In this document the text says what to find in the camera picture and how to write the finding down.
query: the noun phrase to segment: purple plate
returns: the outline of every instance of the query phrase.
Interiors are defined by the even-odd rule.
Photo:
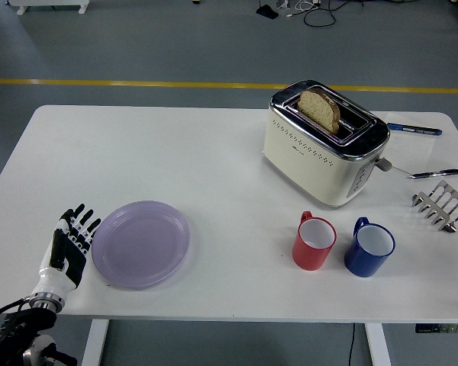
[[[102,221],[93,238],[92,257],[112,284],[139,289],[172,274],[189,243],[189,225],[176,209],[162,202],[134,202]]]

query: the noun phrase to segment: black cable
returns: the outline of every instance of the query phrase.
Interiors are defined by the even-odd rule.
[[[417,2],[418,0],[382,0],[384,2],[394,2],[395,4],[404,4],[406,2]],[[351,2],[359,2],[362,7],[365,7],[365,4],[363,3],[363,0],[348,0],[347,2],[344,2],[343,4],[339,5],[337,8],[331,9],[331,0],[328,1],[327,3],[327,9],[326,8],[319,8],[319,7],[312,7],[308,10],[301,11],[299,13],[294,13],[294,14],[289,14],[287,17],[293,17],[296,15],[304,15],[304,24],[307,25],[308,27],[313,27],[313,28],[323,28],[323,27],[330,27],[331,25],[334,25],[336,23],[336,17],[334,17],[333,11],[337,11],[341,9],[343,6],[351,3]],[[310,13],[314,11],[327,11],[329,15],[332,18],[332,22],[328,24],[311,24],[307,22],[307,16],[310,15]]]
[[[353,338],[351,339],[351,347],[350,347],[350,357],[348,358],[348,366],[351,366],[351,355],[353,354],[353,345],[354,345],[354,333],[356,329],[356,323],[353,323]]]
[[[12,307],[16,307],[17,305],[19,306],[19,310],[24,306],[24,304],[27,303],[25,299],[20,299],[17,301],[14,301],[13,303],[10,303],[9,305],[5,305],[4,307],[0,308],[0,314],[5,312],[8,309],[11,309]]]
[[[334,8],[334,9],[331,9],[331,0],[329,0],[329,2],[327,3],[327,9],[325,8],[315,8],[315,9],[311,9],[310,11],[307,12],[307,14],[305,14],[304,16],[304,23],[305,25],[307,25],[308,27],[313,27],[313,28],[323,28],[323,27],[330,27],[331,25],[333,25],[334,23],[336,23],[336,18],[334,17],[334,14],[333,14],[333,11],[338,11],[339,9],[341,9],[343,6],[345,5],[348,5],[349,3],[351,2],[359,2],[361,4],[362,7],[364,7],[365,5],[363,4],[363,0],[348,0],[347,2],[344,2],[343,4],[339,5],[337,8]],[[307,22],[307,16],[312,13],[313,11],[327,11],[329,12],[329,15],[331,16],[332,18],[332,22],[331,23],[328,23],[328,24],[310,24]]]

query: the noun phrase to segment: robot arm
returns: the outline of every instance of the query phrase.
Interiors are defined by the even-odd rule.
[[[69,209],[56,225],[40,265],[39,283],[29,300],[31,307],[46,307],[59,313],[68,294],[79,286],[86,264],[85,256],[100,224],[100,219],[97,219],[84,229],[86,221],[93,215],[93,210],[89,210],[79,217],[84,209],[84,204],[74,211]]]
[[[100,219],[85,227],[93,210],[79,215],[85,209],[65,212],[54,230],[40,266],[40,280],[32,295],[0,309],[0,314],[13,307],[18,311],[5,317],[0,330],[0,366],[42,366],[53,364],[53,359],[66,365],[76,365],[76,359],[56,350],[54,340],[37,332],[52,328],[56,314],[65,306],[68,294],[82,280],[86,254]],[[21,308],[28,304],[30,309]]]

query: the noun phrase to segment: blue pen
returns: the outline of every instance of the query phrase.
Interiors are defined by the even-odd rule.
[[[443,133],[442,130],[437,130],[436,128],[408,126],[407,124],[387,124],[387,126],[389,126],[390,130],[422,133],[424,135],[439,136]]]

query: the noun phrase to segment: mug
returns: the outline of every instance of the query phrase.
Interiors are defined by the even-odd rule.
[[[344,264],[356,276],[370,277],[395,250],[395,239],[385,227],[370,223],[366,217],[358,219],[353,234]]]
[[[298,225],[292,250],[294,262],[308,271],[319,269],[336,242],[336,230],[329,221],[305,211]]]

